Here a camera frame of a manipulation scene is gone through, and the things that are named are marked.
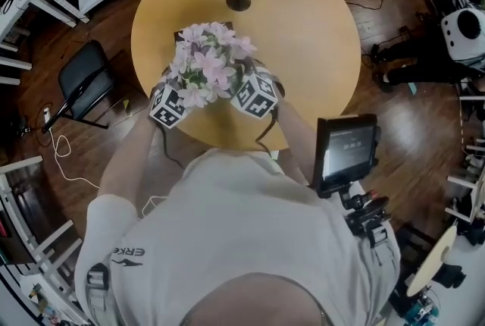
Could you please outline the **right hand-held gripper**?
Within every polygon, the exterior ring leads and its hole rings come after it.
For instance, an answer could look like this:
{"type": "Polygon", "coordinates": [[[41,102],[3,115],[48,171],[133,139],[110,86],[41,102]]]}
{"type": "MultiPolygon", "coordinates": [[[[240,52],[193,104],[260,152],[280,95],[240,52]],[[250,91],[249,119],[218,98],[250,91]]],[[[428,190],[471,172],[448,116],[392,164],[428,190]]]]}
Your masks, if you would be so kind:
{"type": "Polygon", "coordinates": [[[242,80],[230,103],[243,114],[262,119],[277,105],[275,89],[281,91],[281,82],[260,61],[246,58],[242,62],[242,80]]]}

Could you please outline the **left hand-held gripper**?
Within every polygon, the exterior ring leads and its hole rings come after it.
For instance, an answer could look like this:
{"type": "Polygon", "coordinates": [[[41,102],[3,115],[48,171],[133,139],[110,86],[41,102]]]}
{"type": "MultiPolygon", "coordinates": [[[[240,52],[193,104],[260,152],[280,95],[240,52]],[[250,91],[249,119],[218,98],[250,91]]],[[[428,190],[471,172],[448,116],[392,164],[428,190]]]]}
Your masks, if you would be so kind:
{"type": "Polygon", "coordinates": [[[182,84],[177,78],[171,77],[170,69],[166,68],[152,88],[149,117],[166,128],[177,126],[189,114],[189,109],[183,105],[180,96],[182,88],[182,84]]]}

